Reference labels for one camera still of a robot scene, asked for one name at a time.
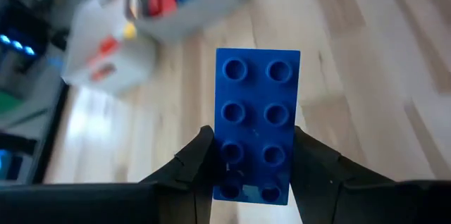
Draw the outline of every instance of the green object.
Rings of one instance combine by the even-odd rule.
[[[22,103],[22,100],[10,94],[0,91],[0,114],[15,109]]]

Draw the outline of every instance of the plastic container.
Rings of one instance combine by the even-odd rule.
[[[153,41],[139,34],[117,35],[129,23],[125,1],[84,0],[78,6],[63,69],[68,84],[116,94],[148,79],[156,56]],[[101,43],[110,36],[119,39],[118,48],[101,55]]]
[[[140,0],[146,10],[147,0]],[[178,41],[209,23],[232,13],[245,0],[185,0],[177,11],[163,17],[150,17],[142,12],[135,19],[137,28],[160,42]]]

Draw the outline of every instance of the lego stud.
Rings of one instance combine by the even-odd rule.
[[[221,196],[225,199],[236,199],[240,195],[241,187],[237,184],[227,184],[227,185],[221,185],[219,187],[219,192],[221,193]]]
[[[240,58],[229,58],[224,63],[223,74],[229,80],[244,80],[247,76],[247,64]]]
[[[266,68],[266,76],[278,83],[286,83],[291,79],[293,69],[283,61],[272,61]]]
[[[263,148],[263,161],[270,167],[277,167],[285,161],[285,152],[280,146]]]
[[[279,127],[288,122],[290,113],[288,108],[282,104],[269,104],[263,114],[266,122],[272,126]]]
[[[239,124],[245,119],[246,110],[242,104],[229,101],[221,109],[221,115],[230,123]]]
[[[275,202],[279,198],[279,196],[280,189],[275,185],[268,185],[260,190],[260,197],[268,203]]]
[[[221,147],[221,156],[227,163],[237,164],[244,156],[241,144],[236,142],[225,142]]]

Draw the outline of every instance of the wooden floor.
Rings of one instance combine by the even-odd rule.
[[[46,182],[138,181],[214,124],[217,47],[302,51],[296,123],[396,180],[451,178],[451,0],[249,0],[120,98],[72,89]],[[214,201],[212,223],[300,223]]]

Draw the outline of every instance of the blue led light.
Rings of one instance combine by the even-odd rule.
[[[27,53],[28,55],[34,56],[35,55],[35,51],[33,51],[33,49],[31,49],[30,47],[25,47],[25,53]]]
[[[23,48],[23,47],[22,47],[22,44],[20,44],[20,42],[13,41],[12,44],[13,44],[13,46],[14,46],[16,49],[22,49],[22,48]]]
[[[9,40],[9,38],[6,35],[0,35],[0,40],[4,43],[4,44],[10,44],[11,41]]]

